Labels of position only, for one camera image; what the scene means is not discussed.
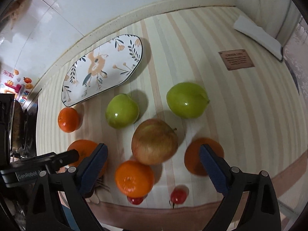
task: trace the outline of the oval plate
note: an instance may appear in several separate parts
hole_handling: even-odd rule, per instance
[[[89,99],[125,82],[141,61],[143,47],[135,35],[120,35],[75,62],[61,92],[66,107]]]

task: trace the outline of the white tissue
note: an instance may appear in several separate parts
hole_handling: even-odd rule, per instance
[[[279,61],[282,61],[283,56],[281,44],[275,38],[266,33],[263,28],[257,26],[244,16],[238,18],[234,23],[233,28],[254,39],[257,43],[270,51]]]

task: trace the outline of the striped tablecloth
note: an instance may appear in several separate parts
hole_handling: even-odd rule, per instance
[[[66,151],[78,139],[107,144],[110,163],[104,183],[110,187],[110,193],[97,188],[95,194],[100,203],[90,204],[99,219],[134,231],[142,228],[161,231],[157,225],[149,229],[149,224],[159,221],[163,230],[175,230],[176,219],[185,215],[185,219],[191,220],[176,226],[177,230],[202,229],[222,197],[208,177],[192,175],[184,166],[185,150],[198,137],[218,141],[230,166],[250,173],[268,171],[278,196],[304,173],[306,158],[303,157],[308,141],[294,81],[284,63],[233,30],[240,14],[244,15],[236,7],[206,7],[157,15],[132,24],[81,52],[75,59],[121,34],[138,35],[144,46],[143,59],[129,82],[75,106],[84,118],[81,128],[71,134],[59,129],[57,116],[64,107],[61,102],[63,79],[75,59],[47,82],[39,96],[38,155]],[[228,71],[218,52],[234,49],[245,49],[255,67]],[[210,105],[198,119],[180,119],[167,105],[168,90],[183,81],[196,82],[208,92]],[[115,130],[106,123],[104,112],[119,93],[131,93],[140,106],[141,117],[134,125]],[[137,126],[153,117],[177,128],[181,145],[172,159],[154,168],[160,179],[145,201],[131,207],[126,196],[116,188],[114,172],[120,163],[130,159],[131,138]],[[183,204],[189,208],[172,210],[169,196],[180,184],[190,190]],[[150,209],[144,212],[139,208]],[[140,221],[133,223],[142,217],[147,218],[144,226]]]

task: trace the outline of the green apple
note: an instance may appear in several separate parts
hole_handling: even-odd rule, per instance
[[[138,116],[138,104],[127,94],[113,97],[105,112],[106,120],[113,128],[123,128],[133,124]]]
[[[204,88],[192,82],[182,82],[167,93],[167,103],[171,111],[181,118],[201,116],[210,103]]]

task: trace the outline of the tangerine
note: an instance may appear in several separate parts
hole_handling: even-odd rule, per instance
[[[150,166],[128,160],[117,168],[115,181],[123,194],[130,198],[140,198],[151,191],[154,173]]]
[[[63,108],[58,115],[59,128],[66,132],[71,133],[79,127],[79,114],[73,108]]]
[[[189,172],[198,176],[206,176],[208,174],[205,171],[199,156],[200,146],[203,144],[210,145],[210,147],[217,156],[222,158],[224,157],[224,150],[218,142],[210,138],[200,138],[193,141],[186,149],[184,156],[184,164]]]
[[[85,157],[89,157],[92,154],[92,152],[95,150],[97,145],[98,145],[97,143],[92,142],[90,140],[74,141],[68,147],[67,151],[70,151],[72,149],[77,150],[79,153],[79,159],[78,161],[71,163],[70,166],[77,167]],[[100,171],[100,174],[98,175],[98,178],[101,177],[105,173],[107,166],[108,166],[108,160],[105,162],[104,166],[102,167],[102,170]]]

